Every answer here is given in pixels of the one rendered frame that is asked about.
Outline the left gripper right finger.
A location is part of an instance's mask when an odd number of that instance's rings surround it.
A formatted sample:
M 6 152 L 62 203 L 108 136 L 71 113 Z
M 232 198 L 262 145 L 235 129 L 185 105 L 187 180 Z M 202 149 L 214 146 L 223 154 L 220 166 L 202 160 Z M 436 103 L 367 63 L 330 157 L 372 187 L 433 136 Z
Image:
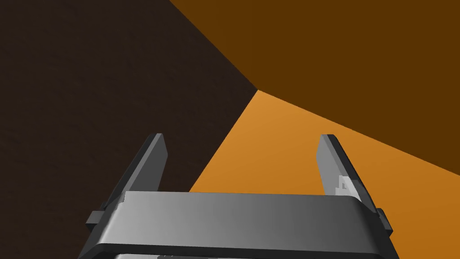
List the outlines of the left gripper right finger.
M 325 195 L 352 196 L 370 211 L 377 211 L 369 192 L 335 135 L 320 135 L 316 160 Z

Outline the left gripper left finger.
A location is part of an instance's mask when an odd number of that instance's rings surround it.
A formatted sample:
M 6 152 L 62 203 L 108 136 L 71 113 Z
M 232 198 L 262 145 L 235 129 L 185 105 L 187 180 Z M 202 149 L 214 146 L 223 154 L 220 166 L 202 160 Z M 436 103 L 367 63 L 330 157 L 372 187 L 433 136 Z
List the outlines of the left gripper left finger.
M 164 135 L 150 134 L 101 209 L 124 191 L 158 191 L 167 158 Z

